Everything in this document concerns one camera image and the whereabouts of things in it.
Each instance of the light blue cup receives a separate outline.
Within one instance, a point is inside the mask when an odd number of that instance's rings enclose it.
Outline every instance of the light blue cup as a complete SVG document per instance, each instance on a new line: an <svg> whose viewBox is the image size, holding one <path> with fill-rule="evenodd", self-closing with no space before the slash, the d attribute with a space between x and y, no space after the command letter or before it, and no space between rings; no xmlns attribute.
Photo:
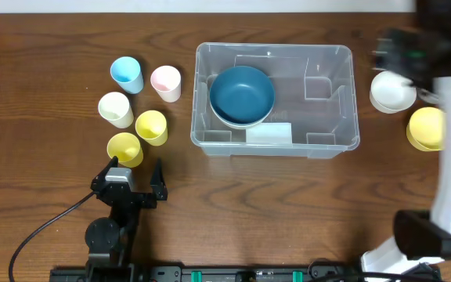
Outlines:
<svg viewBox="0 0 451 282"><path fill-rule="evenodd" d="M139 62L131 57L121 57L110 66L110 76L130 94L137 94L144 88L144 79Z"/></svg>

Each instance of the gray plastic box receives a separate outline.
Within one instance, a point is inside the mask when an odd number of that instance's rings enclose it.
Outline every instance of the gray plastic box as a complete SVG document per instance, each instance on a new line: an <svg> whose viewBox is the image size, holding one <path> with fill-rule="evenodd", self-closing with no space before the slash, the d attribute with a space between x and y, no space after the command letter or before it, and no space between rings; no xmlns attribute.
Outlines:
<svg viewBox="0 0 451 282"><path fill-rule="evenodd" d="M250 66L269 76L276 103L263 121L291 123L291 143L247 143L210 107L218 74ZM191 140L210 156L262 155L329 159L359 145L352 54L343 45L203 43L196 52Z"/></svg>

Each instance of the wooden table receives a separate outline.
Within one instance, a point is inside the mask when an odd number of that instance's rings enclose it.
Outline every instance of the wooden table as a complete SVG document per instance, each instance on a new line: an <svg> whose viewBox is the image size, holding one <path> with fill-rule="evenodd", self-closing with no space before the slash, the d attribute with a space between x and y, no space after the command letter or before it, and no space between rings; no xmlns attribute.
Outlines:
<svg viewBox="0 0 451 282"><path fill-rule="evenodd" d="M404 130L411 111L387 115L370 104L370 53L406 14L0 15L0 281L18 244L89 193L122 130L97 114L100 97L121 89L110 64L134 56L146 88L135 115L157 109L169 140L144 146L134 169L149 190L158 157L167 203L143 211L136 262L197 265L308 265L352 261L391 236L399 209L429 208L438 154L421 153ZM204 155L189 138L196 47L201 42L342 44L353 51L361 144L328 161L303 157ZM183 73L182 98L164 103L149 75L170 64ZM82 266L88 224L109 208L90 200L34 238L16 261L17 281L45 281L53 266ZM451 262L442 264L451 280Z"/></svg>

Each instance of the black cable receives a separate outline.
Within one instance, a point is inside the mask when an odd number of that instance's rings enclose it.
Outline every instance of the black cable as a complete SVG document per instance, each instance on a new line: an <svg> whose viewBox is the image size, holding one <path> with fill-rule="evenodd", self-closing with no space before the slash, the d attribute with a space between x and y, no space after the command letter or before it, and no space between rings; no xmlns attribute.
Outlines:
<svg viewBox="0 0 451 282"><path fill-rule="evenodd" d="M41 227L37 228L31 235L29 235L29 237L26 238L26 240L24 240L22 242L22 244L20 244L20 246L15 250L15 252L13 253L12 259L9 261L9 267L8 267L8 276L9 276L9 280L10 282L15 282L15 278L13 278L13 265L15 264L15 260L16 257L19 255L20 251L22 251L23 246L25 246L27 243L29 243L29 241L34 238L34 236L38 235L38 233L40 233L44 228L50 226L52 223L54 223L55 221L57 221L58 219L61 219L62 217L64 217L65 215L67 215L69 212L72 212L73 210L75 210L76 208L78 208L80 205L82 205L83 203L85 203L90 197L92 197L95 193L91 192L90 194L88 194L88 196L82 198L78 203L76 203L75 205L73 205L72 207L68 208L66 211L64 211L63 213L59 214L58 216L54 217L53 219L50 219L48 222L46 222L45 224L43 224Z"/></svg>
<svg viewBox="0 0 451 282"><path fill-rule="evenodd" d="M402 282L443 282L442 280L435 280L431 278L420 278L420 277L412 277L408 275L402 275L402 274L392 274L392 273L372 273L372 272L365 272L365 273L348 273L348 274L338 274L338 275L331 275L331 276L324 276L319 277L313 280L310 280L311 282L327 282L327 281L339 281L344 280L348 278L383 278L383 279L389 279L392 281L401 280Z"/></svg>

